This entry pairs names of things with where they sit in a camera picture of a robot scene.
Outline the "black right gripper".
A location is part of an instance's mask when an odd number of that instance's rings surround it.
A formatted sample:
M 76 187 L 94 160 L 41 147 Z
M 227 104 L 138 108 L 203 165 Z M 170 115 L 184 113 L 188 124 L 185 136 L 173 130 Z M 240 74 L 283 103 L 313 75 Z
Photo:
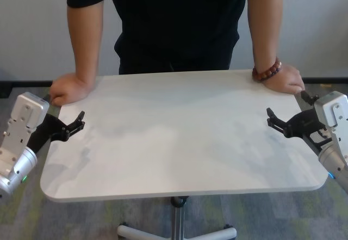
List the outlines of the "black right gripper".
M 319 95 L 310 95 L 305 90 L 301 91 L 301 98 L 307 104 L 315 104 L 319 99 Z M 326 129 L 321 123 L 314 109 L 302 111 L 287 122 L 279 119 L 271 108 L 266 109 L 268 118 L 267 124 L 269 127 L 279 131 L 286 138 L 301 138 L 311 149 L 321 149 L 322 146 L 328 144 L 331 139 L 324 138 L 320 142 L 315 142 L 310 135 L 319 132 L 321 129 Z

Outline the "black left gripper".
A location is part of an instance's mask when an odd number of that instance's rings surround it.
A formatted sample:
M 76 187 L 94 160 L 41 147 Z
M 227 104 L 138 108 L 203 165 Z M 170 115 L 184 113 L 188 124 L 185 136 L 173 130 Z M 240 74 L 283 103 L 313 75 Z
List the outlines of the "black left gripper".
M 54 104 L 54 98 L 52 98 L 50 94 L 44 96 L 43 100 L 47 101 L 49 104 Z M 84 128 L 84 115 L 85 112 L 81 111 L 76 119 L 67 125 L 57 117 L 46 114 L 42 124 L 31 134 L 27 147 L 34 153 L 38 153 L 47 141 L 68 141 L 71 136 Z

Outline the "person right hand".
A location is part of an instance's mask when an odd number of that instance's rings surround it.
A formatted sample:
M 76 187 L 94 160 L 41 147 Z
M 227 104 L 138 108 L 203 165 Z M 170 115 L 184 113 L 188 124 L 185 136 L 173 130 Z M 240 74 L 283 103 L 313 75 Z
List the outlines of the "person right hand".
M 76 73 L 69 73 L 56 79 L 50 89 L 51 104 L 63 106 L 86 98 L 94 87 L 94 81 L 85 81 Z

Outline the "person left hand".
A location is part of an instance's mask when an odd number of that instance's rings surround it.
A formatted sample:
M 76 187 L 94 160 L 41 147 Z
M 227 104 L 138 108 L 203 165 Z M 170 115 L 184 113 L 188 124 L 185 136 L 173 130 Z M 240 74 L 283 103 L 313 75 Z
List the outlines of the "person left hand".
M 288 64 L 283 64 L 274 76 L 263 82 L 263 85 L 275 92 L 286 94 L 298 94 L 305 90 L 299 70 Z

